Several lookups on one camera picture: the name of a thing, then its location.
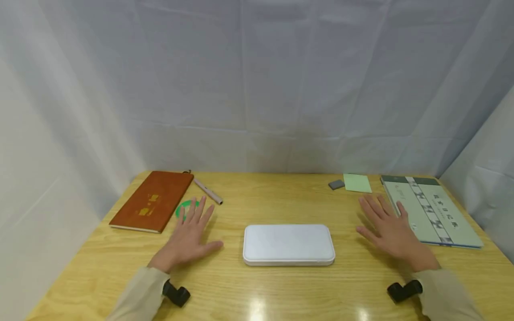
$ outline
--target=gray eraser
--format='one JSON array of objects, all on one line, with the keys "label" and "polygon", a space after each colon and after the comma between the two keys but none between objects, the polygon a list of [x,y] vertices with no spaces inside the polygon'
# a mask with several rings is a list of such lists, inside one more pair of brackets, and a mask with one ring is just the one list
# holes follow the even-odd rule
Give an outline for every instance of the gray eraser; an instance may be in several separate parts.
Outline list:
[{"label": "gray eraser", "polygon": [[342,180],[338,179],[337,181],[333,181],[331,183],[328,183],[328,186],[330,186],[330,188],[332,188],[332,191],[333,191],[333,190],[336,190],[338,188],[344,187],[344,182]]}]

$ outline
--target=wrist strap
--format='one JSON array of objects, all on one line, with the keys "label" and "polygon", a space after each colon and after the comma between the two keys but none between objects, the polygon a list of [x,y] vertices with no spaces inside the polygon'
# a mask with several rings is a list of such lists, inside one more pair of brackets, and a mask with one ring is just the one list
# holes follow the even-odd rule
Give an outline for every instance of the wrist strap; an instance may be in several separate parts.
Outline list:
[{"label": "wrist strap", "polygon": [[180,287],[177,290],[173,284],[170,283],[169,279],[164,283],[164,287],[162,287],[162,294],[170,299],[174,305],[179,307],[186,304],[191,297],[191,294],[186,288]]},{"label": "wrist strap", "polygon": [[387,288],[387,292],[395,303],[400,303],[414,294],[423,293],[423,286],[418,280],[412,280],[404,287],[400,283],[393,283]]}]

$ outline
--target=notebook cover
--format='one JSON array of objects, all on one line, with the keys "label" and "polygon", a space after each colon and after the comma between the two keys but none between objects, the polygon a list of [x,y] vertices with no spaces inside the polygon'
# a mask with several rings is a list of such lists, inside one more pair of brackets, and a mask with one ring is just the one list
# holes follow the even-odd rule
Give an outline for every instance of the notebook cover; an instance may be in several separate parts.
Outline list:
[{"label": "notebook cover", "polygon": [[162,233],[193,177],[189,173],[151,172],[109,226]]},{"label": "notebook cover", "polygon": [[484,246],[437,180],[382,175],[382,184],[397,215],[396,201],[401,201],[421,242],[476,249]]}]

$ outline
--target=right hand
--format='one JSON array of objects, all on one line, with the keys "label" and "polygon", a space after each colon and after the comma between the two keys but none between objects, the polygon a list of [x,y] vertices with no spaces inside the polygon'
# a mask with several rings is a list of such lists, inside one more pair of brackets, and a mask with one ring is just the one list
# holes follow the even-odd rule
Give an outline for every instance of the right hand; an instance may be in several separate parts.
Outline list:
[{"label": "right hand", "polygon": [[378,196],[378,201],[381,206],[370,195],[359,198],[362,210],[375,226],[378,235],[364,226],[358,226],[357,232],[377,248],[406,261],[414,272],[440,269],[435,255],[411,230],[409,215],[401,202],[396,203],[401,214],[397,217],[391,205],[382,196]]},{"label": "right hand", "polygon": [[149,268],[156,268],[169,273],[176,265],[200,259],[223,247],[221,241],[201,243],[201,235],[214,211],[214,205],[211,205],[202,215],[205,201],[206,198],[203,196],[200,205],[196,207],[196,198],[193,197],[186,220],[184,220],[186,210],[184,207],[180,208],[180,216],[175,231],[173,231],[168,242],[148,263]]}]

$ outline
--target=white curtain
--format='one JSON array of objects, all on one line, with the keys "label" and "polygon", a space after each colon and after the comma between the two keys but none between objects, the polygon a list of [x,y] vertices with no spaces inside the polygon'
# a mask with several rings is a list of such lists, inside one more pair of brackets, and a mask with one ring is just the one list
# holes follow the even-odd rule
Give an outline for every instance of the white curtain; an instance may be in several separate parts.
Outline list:
[{"label": "white curtain", "polygon": [[513,84],[512,12],[0,0],[0,310],[26,315],[145,169],[439,175]]},{"label": "white curtain", "polygon": [[514,262],[514,87],[441,176]]}]

